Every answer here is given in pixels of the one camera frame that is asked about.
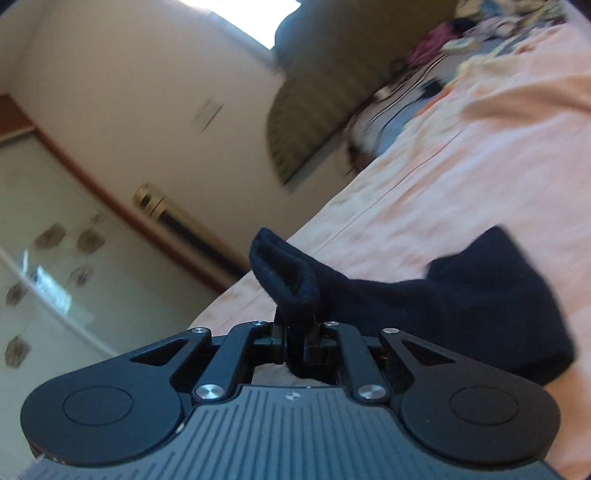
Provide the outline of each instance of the clothing pile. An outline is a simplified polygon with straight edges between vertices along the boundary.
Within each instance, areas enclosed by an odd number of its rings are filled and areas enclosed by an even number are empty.
[[[562,21],[561,0],[459,0],[456,18],[429,32],[407,60],[413,67],[426,65],[441,51],[464,53],[490,38],[510,38]],[[456,41],[461,37],[472,40]]]

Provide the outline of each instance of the blanket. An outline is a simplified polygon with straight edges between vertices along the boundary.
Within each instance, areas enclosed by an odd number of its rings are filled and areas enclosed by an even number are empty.
[[[591,472],[591,48],[569,25],[498,58],[472,57],[453,91],[301,228],[290,244],[350,278],[396,282],[505,225],[553,286],[577,360],[546,386],[562,421],[547,460]],[[272,320],[252,273],[196,326]]]

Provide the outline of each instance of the white wall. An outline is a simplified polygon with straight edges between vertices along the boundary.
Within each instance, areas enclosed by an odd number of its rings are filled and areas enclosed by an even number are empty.
[[[0,17],[0,95],[7,93],[50,1],[18,0]]]
[[[57,0],[11,93],[122,201],[151,181],[246,254],[261,226],[291,235],[348,182],[328,158],[280,186],[265,119],[281,83],[176,0]],[[201,134],[209,95],[225,106]]]

